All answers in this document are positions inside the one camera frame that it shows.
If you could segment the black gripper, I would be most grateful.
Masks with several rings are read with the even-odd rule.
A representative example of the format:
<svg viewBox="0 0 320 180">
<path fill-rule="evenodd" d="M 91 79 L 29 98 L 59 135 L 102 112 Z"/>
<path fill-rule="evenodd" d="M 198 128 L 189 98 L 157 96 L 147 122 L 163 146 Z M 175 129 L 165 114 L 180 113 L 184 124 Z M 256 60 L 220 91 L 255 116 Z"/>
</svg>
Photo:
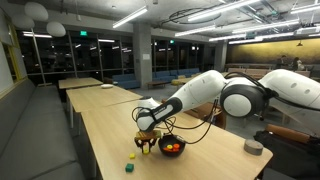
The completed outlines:
<svg viewBox="0 0 320 180">
<path fill-rule="evenodd" d="M 137 137 L 134 138 L 134 142 L 136 146 L 140 149 L 141 153 L 144 154 L 144 145 L 147 144 L 149 146 L 150 153 L 155 151 L 155 144 L 157 142 L 156 138 L 151 139 L 139 139 Z"/>
</svg>

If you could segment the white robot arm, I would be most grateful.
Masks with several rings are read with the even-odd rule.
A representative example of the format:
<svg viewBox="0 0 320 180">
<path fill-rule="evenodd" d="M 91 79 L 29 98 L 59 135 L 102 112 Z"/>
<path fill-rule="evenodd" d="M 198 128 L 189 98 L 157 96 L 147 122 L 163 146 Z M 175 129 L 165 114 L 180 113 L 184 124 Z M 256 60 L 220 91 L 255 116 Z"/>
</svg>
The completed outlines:
<svg viewBox="0 0 320 180">
<path fill-rule="evenodd" d="M 150 132 L 175 114 L 217 100 L 232 117 L 245 118 L 271 106 L 301 123 L 316 135 L 308 141 L 319 143 L 320 83 L 285 69 L 276 69 L 261 79 L 231 72 L 222 75 L 206 71 L 188 81 L 164 103 L 143 97 L 132 110 L 132 119 L 142 132 Z"/>
</svg>

